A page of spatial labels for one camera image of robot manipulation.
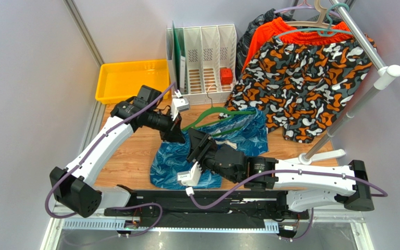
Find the blue leaf-print shorts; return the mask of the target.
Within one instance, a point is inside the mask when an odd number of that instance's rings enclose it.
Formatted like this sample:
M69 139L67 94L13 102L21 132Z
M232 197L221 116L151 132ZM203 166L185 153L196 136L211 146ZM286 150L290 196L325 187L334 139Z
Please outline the blue leaf-print shorts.
M244 110L251 114L234 115L201 125L197 130L211 134L218 146L231 146L246 156L259 156L268 152L265 114L255 107ZM190 170L193 163L186 160L190 153L189 134L187 131L182 134L185 143L161 143L150 168L150 181L154 186L169 190L185 189L178 183L177 173Z

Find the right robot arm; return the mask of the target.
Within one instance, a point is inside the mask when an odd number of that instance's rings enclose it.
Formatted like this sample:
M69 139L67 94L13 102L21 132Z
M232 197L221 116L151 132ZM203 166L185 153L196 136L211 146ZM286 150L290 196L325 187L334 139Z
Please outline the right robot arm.
M343 204L352 211L373 211L373 185L368 181L363 161L347 166L319 167L301 165L261 156L247 156L229 145L219 146L213 137L189 128L190 152L186 158L193 166L179 173L177 181L186 187L188 196L205 171L218 174L237 187L252 191L284 188L277 197L280 210L303 212L311 208Z

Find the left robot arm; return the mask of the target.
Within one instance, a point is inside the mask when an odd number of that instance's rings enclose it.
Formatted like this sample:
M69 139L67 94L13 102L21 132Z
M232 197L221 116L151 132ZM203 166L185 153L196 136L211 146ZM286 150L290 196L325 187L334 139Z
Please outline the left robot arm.
M124 209L127 206L131 197L127 187L96 187L95 181L119 146L141 127L159 131L162 141L185 142L180 113L189 110L188 99L176 91L165 114L157 108L172 87L170 85L161 92L141 86L136 96L115 105L105 125L76 159L65 168L55 167L50 172L52 188L45 199L45 210L51 217L65 218L51 211L51 198L72 211L69 217L87 218L98 209Z

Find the green hanger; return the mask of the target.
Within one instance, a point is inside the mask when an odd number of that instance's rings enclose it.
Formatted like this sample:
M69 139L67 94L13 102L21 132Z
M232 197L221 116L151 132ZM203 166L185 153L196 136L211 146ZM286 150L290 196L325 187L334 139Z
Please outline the green hanger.
M214 103L215 103L214 97L216 97L216 95L218 97L224 97L224 94L228 94L228 93L230 93L230 92L210 92L210 90L207 89L205 94L201 94L201 96L205 97L206 100L209 100L208 103L210 104L210 107L208 109L205 109L202 113L200 113L195 121L193 121L190 124L184 126L182 128L182 131L187 131L190 128L197 129L197 128L200 128L200 127L208 126L210 124L215 124L215 123L219 123L219 122L224 121L224 119L219 119L219 120L216 120L214 122L211 122L211 123L208 123L208 124L204 124L202 126L198 126L198 124L201 123L205 118L207 118L208 116L211 116L211 115L215 115L215 114L225 114L225 115L228 115L227 119L228 118L231 119L234 116L238 116L238 115L252 115L252 114L256 113L256 111L251 111L251 110L249 110L249 111L247 111L247 110L244 110L244 111L241 111L241 110L231 111L231 110L227 110L225 107L214 106Z

